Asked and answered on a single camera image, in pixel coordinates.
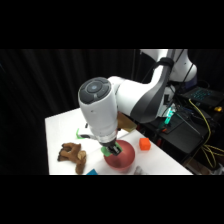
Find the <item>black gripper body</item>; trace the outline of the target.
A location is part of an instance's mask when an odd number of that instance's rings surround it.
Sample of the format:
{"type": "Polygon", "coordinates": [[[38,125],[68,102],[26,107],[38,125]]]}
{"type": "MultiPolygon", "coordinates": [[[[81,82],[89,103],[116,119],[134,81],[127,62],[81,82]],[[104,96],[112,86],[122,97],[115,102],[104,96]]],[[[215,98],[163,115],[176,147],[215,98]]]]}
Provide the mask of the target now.
{"type": "Polygon", "coordinates": [[[102,147],[109,147],[109,148],[117,148],[118,149],[118,144],[116,143],[116,139],[110,141],[110,142],[107,142],[107,143],[101,143],[100,144],[102,145],[102,147]]]}

